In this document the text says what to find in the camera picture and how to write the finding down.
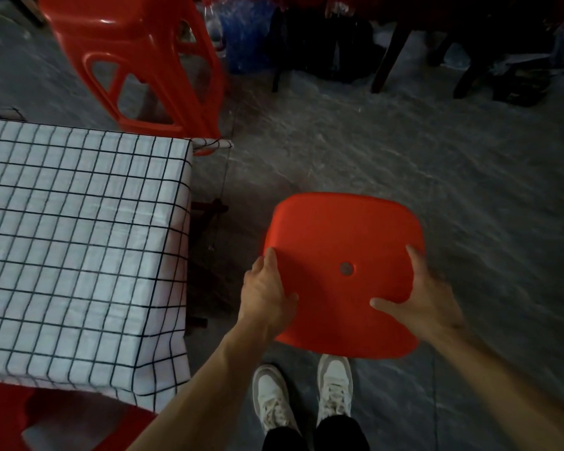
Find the white tablecloth with black grid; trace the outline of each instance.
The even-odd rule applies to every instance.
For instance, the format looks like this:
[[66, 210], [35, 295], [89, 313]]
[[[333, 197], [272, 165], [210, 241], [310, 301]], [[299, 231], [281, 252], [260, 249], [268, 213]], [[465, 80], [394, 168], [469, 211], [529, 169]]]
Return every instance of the white tablecloth with black grid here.
[[0, 121], [0, 382], [160, 411], [184, 344], [188, 140]]

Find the shoe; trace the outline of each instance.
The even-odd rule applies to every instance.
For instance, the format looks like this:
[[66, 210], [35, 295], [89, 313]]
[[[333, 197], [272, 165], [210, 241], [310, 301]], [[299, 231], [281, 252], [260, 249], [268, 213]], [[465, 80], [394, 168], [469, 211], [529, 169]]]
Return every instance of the shoe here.
[[317, 425], [330, 416], [351, 416], [353, 377], [347, 358], [323, 355], [317, 366], [317, 387], [320, 393]]
[[279, 427], [299, 431], [290, 409], [288, 388], [282, 374], [273, 365], [265, 364], [255, 371], [253, 404], [265, 433]]

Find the black pants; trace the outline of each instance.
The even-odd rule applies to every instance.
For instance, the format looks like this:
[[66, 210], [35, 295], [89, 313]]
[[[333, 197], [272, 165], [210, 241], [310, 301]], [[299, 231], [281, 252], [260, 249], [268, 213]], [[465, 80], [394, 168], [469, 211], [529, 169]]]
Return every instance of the black pants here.
[[[370, 446], [357, 421], [348, 416], [324, 419], [313, 437], [316, 451], [369, 451]], [[307, 442], [291, 428], [272, 429], [265, 436], [262, 451], [308, 451]]]

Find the floor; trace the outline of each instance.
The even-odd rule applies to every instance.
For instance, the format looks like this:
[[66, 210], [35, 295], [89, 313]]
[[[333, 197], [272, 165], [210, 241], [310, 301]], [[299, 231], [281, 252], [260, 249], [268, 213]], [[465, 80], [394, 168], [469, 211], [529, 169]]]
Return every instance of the floor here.
[[[388, 33], [380, 33], [388, 44]], [[429, 261], [452, 282], [473, 329], [564, 398], [564, 76], [524, 109], [477, 86], [451, 98], [459, 73], [425, 64], [413, 34], [379, 95], [369, 80], [301, 73], [235, 77], [222, 114], [236, 148], [196, 158], [195, 200], [230, 211], [191, 250], [191, 313], [209, 319], [186, 339], [193, 372], [233, 325], [243, 272], [277, 203], [303, 191], [379, 196], [407, 205], [425, 229]], [[30, 121], [116, 128], [46, 35], [0, 20], [0, 106]], [[272, 345], [264, 361], [289, 381], [311, 440], [318, 355]], [[457, 373], [427, 345], [399, 360], [354, 360], [353, 416], [372, 449], [509, 450]], [[230, 450], [260, 448], [247, 396]]]

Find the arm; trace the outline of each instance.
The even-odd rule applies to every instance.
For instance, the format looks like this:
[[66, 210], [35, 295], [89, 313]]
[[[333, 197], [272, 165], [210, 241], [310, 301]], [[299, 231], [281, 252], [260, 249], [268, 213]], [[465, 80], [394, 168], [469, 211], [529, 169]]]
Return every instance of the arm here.
[[256, 365], [293, 319], [295, 294], [285, 297], [270, 248], [245, 274], [238, 322], [182, 391], [128, 451], [224, 449]]
[[451, 287], [432, 277], [426, 260], [407, 247], [414, 269], [410, 298], [372, 299], [418, 338], [429, 342], [466, 379], [521, 450], [564, 451], [564, 402], [550, 397], [471, 335]]

